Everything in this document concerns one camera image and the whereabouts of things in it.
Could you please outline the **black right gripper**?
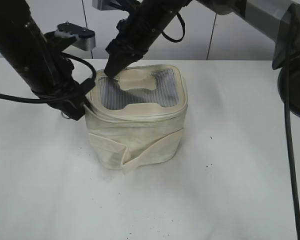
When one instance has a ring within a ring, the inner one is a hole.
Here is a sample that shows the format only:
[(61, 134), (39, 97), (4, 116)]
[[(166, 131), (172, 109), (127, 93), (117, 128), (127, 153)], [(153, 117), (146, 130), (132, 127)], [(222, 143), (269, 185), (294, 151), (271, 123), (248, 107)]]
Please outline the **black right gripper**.
[(137, 5), (128, 18), (118, 23), (118, 35), (106, 47), (109, 58), (104, 73), (115, 77), (128, 65), (141, 60), (160, 35), (172, 43), (181, 42), (182, 38), (171, 38), (164, 30), (174, 17), (183, 22), (179, 14), (182, 7), (181, 4)]

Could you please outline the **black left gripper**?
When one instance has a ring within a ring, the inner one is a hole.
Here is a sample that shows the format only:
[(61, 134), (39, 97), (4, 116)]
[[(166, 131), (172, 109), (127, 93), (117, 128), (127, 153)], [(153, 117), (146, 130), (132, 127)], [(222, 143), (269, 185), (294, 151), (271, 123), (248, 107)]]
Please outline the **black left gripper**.
[(85, 115), (86, 94), (90, 91), (90, 79), (78, 83), (72, 76), (37, 77), (32, 83), (32, 92), (38, 97), (33, 104), (47, 104), (62, 111), (70, 119), (78, 121)]

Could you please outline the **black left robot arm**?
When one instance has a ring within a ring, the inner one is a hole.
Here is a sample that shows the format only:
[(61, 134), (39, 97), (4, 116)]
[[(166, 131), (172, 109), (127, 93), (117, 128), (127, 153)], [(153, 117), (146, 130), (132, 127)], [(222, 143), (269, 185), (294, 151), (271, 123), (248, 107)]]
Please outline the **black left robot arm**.
[(47, 104), (78, 121), (85, 115), (86, 94), (95, 86), (96, 70), (64, 52), (95, 47), (95, 32), (65, 22), (43, 34), (24, 0), (0, 0), (0, 53), (36, 95), (36, 99), (0, 93), (0, 99)]

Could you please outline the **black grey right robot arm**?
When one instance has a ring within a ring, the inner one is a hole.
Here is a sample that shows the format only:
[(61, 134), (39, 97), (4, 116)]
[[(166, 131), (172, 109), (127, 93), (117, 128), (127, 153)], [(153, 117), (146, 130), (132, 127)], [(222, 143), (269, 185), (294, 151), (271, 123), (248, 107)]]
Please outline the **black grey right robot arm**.
[[(113, 78), (142, 59), (187, 0), (118, 0), (116, 9), (128, 12), (117, 24), (118, 35), (106, 48), (105, 74)], [(218, 15), (234, 13), (274, 41), (272, 68), (280, 69), (278, 91), (300, 117), (300, 4), (292, 0), (203, 0)]]

